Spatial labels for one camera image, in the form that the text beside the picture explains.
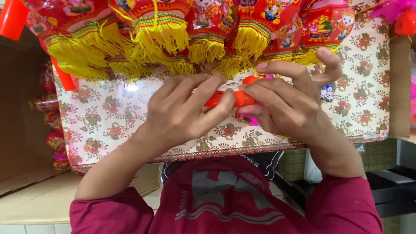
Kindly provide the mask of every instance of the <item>battery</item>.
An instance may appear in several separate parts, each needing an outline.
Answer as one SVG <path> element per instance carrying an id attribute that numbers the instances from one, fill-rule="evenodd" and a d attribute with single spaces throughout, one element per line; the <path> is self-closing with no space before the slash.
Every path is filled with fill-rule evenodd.
<path id="1" fill-rule="evenodd" d="M 331 84 L 325 85 L 324 89 L 325 89 L 325 96 L 326 96 L 325 101 L 332 102 L 334 100 L 334 93 L 332 92 Z"/>
<path id="2" fill-rule="evenodd" d="M 319 97 L 319 99 L 320 100 L 325 100 L 327 98 L 327 94 L 326 94 L 326 89 L 325 89 L 325 87 L 323 87 L 322 89 L 321 89 L 321 96 Z"/>

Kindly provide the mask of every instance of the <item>forearm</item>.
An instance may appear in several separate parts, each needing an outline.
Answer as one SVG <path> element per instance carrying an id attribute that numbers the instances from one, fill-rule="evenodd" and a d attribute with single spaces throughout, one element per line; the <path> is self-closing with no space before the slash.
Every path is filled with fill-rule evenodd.
<path id="1" fill-rule="evenodd" d="M 93 200 L 123 192 L 137 171 L 157 156 L 157 151 L 137 137 L 130 137 L 121 146 L 96 163 L 78 185 L 75 199 Z"/>
<path id="2" fill-rule="evenodd" d="M 312 159 L 323 174 L 333 177 L 366 179 L 361 156 L 333 126 L 329 126 L 313 144 L 308 144 Z"/>

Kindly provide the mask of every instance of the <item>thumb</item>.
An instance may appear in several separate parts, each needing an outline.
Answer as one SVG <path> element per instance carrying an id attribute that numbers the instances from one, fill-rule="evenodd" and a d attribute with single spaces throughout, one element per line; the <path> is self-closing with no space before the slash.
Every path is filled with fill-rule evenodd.
<path id="1" fill-rule="evenodd" d="M 260 105 L 248 105 L 237 109 L 237 114 L 250 114 L 257 119 L 261 128 L 266 132 L 276 132 L 276 124 L 266 109 Z"/>

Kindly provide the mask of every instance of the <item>tile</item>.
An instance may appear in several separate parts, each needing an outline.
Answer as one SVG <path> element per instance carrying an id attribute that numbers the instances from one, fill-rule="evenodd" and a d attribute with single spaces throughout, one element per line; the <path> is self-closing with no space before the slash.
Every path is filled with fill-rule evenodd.
<path id="1" fill-rule="evenodd" d="M 152 209 L 158 209 L 160 205 L 160 195 L 162 193 L 163 187 L 160 186 L 158 190 L 152 192 L 151 194 L 145 196 L 143 200 L 150 206 Z"/>
<path id="2" fill-rule="evenodd" d="M 71 234 L 71 225 L 70 224 L 55 224 L 55 233 L 56 234 Z"/>
<path id="3" fill-rule="evenodd" d="M 0 234 L 26 234 L 24 225 L 0 225 Z"/>
<path id="4" fill-rule="evenodd" d="M 273 182 L 270 183 L 270 191 L 272 191 L 273 196 L 283 194 L 282 191 L 280 191 Z"/>
<path id="5" fill-rule="evenodd" d="M 280 201 L 283 201 L 283 195 L 277 195 L 275 197 L 277 197 Z"/>
<path id="6" fill-rule="evenodd" d="M 27 234 L 55 234 L 53 224 L 25 225 Z"/>

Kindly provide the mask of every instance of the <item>maroon sleeve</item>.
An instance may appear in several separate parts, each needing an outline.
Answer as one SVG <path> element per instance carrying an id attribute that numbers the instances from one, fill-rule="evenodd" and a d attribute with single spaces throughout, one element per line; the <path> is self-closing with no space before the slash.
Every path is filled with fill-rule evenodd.
<path id="1" fill-rule="evenodd" d="M 305 218 L 325 233 L 383 233 L 368 181 L 325 176 L 306 199 Z"/>
<path id="2" fill-rule="evenodd" d="M 99 200 L 74 200 L 69 208 L 71 234 L 145 234 L 154 217 L 135 188 Z"/>

